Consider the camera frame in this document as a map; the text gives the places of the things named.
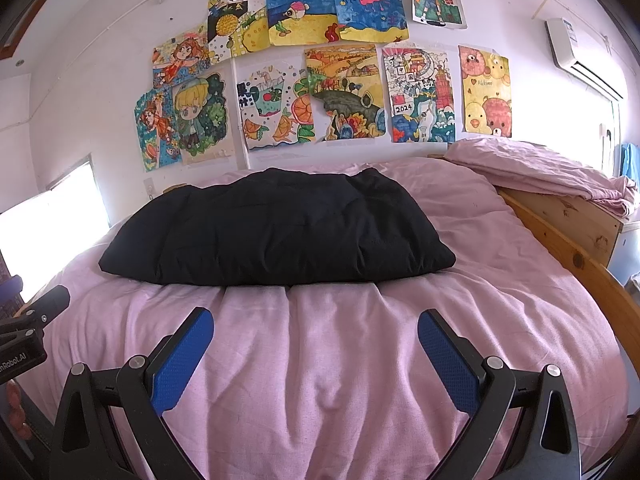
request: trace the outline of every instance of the bright window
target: bright window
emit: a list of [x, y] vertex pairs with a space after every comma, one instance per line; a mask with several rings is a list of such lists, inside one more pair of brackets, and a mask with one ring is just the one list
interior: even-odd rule
[[0, 214], [0, 251], [30, 300], [77, 254], [109, 229], [102, 197], [87, 159], [50, 190]]

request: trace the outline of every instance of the wooden cabinet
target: wooden cabinet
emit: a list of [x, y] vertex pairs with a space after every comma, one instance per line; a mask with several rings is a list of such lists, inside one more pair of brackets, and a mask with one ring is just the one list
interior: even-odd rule
[[640, 272], [640, 211], [617, 218], [592, 202], [500, 188], [580, 245], [623, 285]]

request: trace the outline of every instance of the wooden bed rail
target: wooden bed rail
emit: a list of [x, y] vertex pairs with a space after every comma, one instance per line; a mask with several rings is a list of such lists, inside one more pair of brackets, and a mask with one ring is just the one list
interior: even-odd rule
[[640, 377], [640, 307], [609, 271], [549, 222], [503, 191], [500, 196], [536, 239], [574, 275], [600, 307]]

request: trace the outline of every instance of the ceiling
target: ceiling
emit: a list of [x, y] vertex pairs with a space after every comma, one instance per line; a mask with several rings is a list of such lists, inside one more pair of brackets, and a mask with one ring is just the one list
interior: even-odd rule
[[[31, 22], [14, 56], [0, 60], [0, 79], [30, 73], [50, 44], [78, 10], [89, 0], [47, 0]], [[17, 61], [24, 63], [17, 67]]]

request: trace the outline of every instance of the folded pink blanket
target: folded pink blanket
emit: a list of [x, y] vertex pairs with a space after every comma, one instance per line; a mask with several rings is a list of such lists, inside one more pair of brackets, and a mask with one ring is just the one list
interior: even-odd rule
[[501, 137], [465, 139], [452, 144], [444, 158], [484, 175], [494, 186], [581, 196], [619, 217], [631, 215], [640, 205], [638, 186], [626, 176], [608, 178], [601, 171], [528, 142]]

